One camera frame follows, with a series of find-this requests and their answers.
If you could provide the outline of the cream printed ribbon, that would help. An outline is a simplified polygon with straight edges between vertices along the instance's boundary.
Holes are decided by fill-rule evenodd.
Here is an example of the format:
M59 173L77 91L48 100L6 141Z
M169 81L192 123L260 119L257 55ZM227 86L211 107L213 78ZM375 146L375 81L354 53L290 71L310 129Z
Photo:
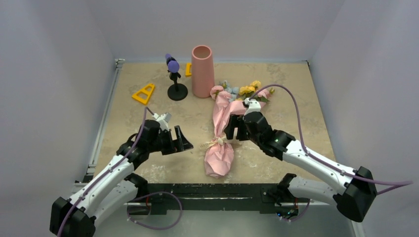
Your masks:
M238 141L238 140L229 140L227 139L226 136L222 136L222 137L214 137L211 141L205 142L203 144L200 145L200 149L201 150L207 150L209 148L211 148L214 145L221 145L223 146L224 144L234 144L234 145L241 145L242 142Z

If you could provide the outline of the pink flower bouquet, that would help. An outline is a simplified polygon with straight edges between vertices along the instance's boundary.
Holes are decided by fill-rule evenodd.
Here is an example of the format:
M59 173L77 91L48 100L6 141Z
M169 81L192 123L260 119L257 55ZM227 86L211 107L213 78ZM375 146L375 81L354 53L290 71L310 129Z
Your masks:
M227 81L223 81L211 89L210 96L215 101L212 114L214 137L225 136L224 129L229 116L243 115L246 111L243 101L261 88L261 82L255 80L242 87L231 87ZM206 150L204 157L206 175L213 178L226 176L231 169L233 160L234 149L231 144L212 146Z

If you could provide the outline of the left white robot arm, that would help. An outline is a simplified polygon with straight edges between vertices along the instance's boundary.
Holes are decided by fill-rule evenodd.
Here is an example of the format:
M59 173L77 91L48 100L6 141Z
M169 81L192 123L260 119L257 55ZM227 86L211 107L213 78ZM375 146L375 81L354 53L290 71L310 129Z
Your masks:
M164 156L194 147L178 125L174 131L175 139L170 129L161 128L161 123L145 120L97 176L75 194L59 197L52 204L50 232L58 237L91 237L100 223L123 204L152 197L148 181L135 174L135 170L151 153Z

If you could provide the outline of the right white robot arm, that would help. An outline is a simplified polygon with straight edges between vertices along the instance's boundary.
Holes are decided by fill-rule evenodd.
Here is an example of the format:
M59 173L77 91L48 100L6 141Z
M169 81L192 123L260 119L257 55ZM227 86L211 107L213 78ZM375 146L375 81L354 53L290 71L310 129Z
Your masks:
M339 164L302 145L294 136L276 130L260 112L247 115L230 115L224 130L228 140L250 140L267 156L296 165L320 182L292 178L277 188L280 199L304 197L336 206L346 218L362 222L377 196L371 171L363 166L358 169Z

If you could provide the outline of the pink tall vase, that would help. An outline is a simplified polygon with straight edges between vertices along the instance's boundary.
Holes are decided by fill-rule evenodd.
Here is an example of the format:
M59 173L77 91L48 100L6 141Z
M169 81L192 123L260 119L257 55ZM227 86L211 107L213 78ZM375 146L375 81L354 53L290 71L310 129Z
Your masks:
M192 49L192 92L196 97L210 97L214 87L214 63L210 47L198 45Z

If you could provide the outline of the yellow block behind vase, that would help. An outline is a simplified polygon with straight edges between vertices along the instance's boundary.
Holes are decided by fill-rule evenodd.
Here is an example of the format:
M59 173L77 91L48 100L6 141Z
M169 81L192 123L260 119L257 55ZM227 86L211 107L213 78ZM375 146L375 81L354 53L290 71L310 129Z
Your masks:
M187 78L192 76L192 63L186 63L185 76Z

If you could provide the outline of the black stand purple microphone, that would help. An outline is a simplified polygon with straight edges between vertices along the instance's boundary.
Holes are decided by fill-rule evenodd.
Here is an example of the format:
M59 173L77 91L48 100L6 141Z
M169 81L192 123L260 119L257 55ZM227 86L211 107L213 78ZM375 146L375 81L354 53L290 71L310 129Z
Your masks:
M181 101L187 97L188 89L184 84L178 83L178 79L181 78L180 64L170 54L166 54L165 59L169 78L173 81L173 85L168 88L168 97L173 101Z

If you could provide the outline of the yellow triangular block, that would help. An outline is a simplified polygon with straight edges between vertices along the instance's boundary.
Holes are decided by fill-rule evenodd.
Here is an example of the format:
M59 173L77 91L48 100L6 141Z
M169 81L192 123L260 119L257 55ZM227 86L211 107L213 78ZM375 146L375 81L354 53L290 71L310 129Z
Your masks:
M140 90L138 90L136 93L132 94L132 99L143 104L148 105L151 96L155 90L155 85L153 83L149 83Z

